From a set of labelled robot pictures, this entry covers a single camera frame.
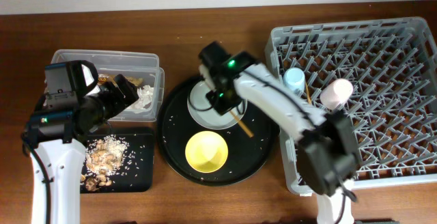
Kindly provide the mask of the yellow bowl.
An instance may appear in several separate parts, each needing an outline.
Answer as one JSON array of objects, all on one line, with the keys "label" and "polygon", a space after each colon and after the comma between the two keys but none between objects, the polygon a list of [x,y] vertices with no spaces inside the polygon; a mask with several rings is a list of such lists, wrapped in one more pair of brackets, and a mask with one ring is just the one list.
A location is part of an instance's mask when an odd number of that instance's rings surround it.
[{"label": "yellow bowl", "polygon": [[213,173],[226,163],[229,150],[222,136],[212,131],[194,134],[185,147],[187,163],[200,173]]}]

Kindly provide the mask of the white tissue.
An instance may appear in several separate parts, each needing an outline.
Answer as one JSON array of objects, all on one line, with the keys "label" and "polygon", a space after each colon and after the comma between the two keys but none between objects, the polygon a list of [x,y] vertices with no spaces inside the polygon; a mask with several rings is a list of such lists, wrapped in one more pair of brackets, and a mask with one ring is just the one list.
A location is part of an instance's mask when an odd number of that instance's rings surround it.
[{"label": "white tissue", "polygon": [[149,104],[152,103],[154,88],[150,85],[144,85],[137,89],[137,94],[139,99],[130,105],[129,109],[145,109]]}]

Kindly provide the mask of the nut shell food scraps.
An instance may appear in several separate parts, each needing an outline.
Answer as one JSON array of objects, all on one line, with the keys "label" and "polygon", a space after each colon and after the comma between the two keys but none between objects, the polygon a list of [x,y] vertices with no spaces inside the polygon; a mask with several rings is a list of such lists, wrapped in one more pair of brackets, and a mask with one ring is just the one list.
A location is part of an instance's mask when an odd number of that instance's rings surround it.
[{"label": "nut shell food scraps", "polygon": [[81,186],[87,192],[97,192],[115,185],[115,176],[122,176],[122,168],[129,145],[123,138],[107,135],[94,139],[85,153],[85,172]]}]

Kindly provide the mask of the wooden chopstick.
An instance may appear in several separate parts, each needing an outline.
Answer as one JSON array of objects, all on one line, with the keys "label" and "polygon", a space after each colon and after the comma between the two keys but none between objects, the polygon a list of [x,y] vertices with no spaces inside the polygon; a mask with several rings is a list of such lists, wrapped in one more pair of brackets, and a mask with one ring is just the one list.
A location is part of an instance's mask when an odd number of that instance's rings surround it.
[{"label": "wooden chopstick", "polygon": [[230,115],[235,119],[235,121],[237,122],[237,124],[239,125],[239,127],[241,127],[241,129],[246,133],[246,135],[249,138],[252,138],[254,136],[254,134],[252,133],[252,131],[246,126],[246,124],[244,122],[241,121],[241,119],[233,112],[233,111],[229,111]]},{"label": "wooden chopstick", "polygon": [[307,95],[307,102],[312,105],[312,99],[311,99],[311,95],[310,95],[310,91],[309,91],[309,86],[307,84],[307,82],[305,82],[305,91],[306,91],[306,95]]}]

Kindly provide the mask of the gold snack wrapper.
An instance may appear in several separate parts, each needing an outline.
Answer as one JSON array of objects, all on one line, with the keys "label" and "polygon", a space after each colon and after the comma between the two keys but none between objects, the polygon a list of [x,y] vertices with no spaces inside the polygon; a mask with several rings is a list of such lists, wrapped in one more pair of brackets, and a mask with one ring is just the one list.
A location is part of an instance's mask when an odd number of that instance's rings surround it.
[{"label": "gold snack wrapper", "polygon": [[[143,82],[143,78],[137,78],[137,77],[131,77],[131,76],[125,76],[125,78],[137,87],[140,86]],[[115,85],[116,84],[115,75],[111,75],[111,74],[99,74],[98,75],[98,85],[102,85],[103,83],[105,83],[107,81],[110,81]]]}]

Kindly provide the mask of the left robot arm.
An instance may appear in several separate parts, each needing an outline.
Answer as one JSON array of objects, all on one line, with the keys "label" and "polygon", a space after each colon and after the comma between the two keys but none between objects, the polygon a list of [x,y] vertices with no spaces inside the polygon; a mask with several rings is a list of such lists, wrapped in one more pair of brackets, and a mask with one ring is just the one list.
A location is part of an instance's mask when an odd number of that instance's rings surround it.
[{"label": "left robot arm", "polygon": [[160,85],[163,69],[150,53],[58,50],[44,69],[46,90],[21,135],[33,167],[32,223],[79,223],[86,137],[109,121],[151,122],[157,102],[144,110],[133,78]]}]

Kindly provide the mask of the pink plastic cup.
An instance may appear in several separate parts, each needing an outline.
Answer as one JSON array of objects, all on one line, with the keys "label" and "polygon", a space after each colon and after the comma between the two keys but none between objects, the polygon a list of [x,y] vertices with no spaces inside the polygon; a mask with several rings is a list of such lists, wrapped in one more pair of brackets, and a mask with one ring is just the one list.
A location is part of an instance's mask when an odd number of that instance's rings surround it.
[{"label": "pink plastic cup", "polygon": [[320,101],[324,107],[330,110],[345,104],[354,91],[352,83],[347,79],[337,79],[322,90]]}]

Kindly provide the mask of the grey round plate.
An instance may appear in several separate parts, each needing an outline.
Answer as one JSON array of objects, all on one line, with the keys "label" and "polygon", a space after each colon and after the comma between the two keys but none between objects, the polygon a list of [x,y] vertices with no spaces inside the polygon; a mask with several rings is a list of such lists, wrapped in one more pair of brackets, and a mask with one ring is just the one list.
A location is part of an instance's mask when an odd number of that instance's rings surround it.
[{"label": "grey round plate", "polygon": [[213,108],[206,94],[211,89],[205,81],[198,81],[189,91],[187,98],[188,112],[191,117],[204,128],[211,130],[224,130],[237,124],[232,114],[227,112],[219,115]]}]

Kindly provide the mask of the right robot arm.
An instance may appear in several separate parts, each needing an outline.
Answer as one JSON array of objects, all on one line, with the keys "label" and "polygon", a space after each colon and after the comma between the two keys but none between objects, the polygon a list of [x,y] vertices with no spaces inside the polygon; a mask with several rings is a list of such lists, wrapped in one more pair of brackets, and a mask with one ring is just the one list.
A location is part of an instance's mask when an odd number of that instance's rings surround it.
[{"label": "right robot arm", "polygon": [[341,111],[311,106],[274,78],[263,64],[253,64],[234,79],[236,93],[260,108],[293,140],[296,170],[316,194],[318,223],[354,223],[353,177],[359,151],[351,121]]}]

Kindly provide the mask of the blue plastic cup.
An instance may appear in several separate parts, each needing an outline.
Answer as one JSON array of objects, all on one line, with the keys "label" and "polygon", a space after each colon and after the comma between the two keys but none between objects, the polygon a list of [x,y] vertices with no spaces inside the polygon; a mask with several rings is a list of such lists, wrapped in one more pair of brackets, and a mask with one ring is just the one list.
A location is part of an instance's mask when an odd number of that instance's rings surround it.
[{"label": "blue plastic cup", "polygon": [[283,75],[284,85],[299,94],[305,89],[305,74],[300,68],[290,68]]}]

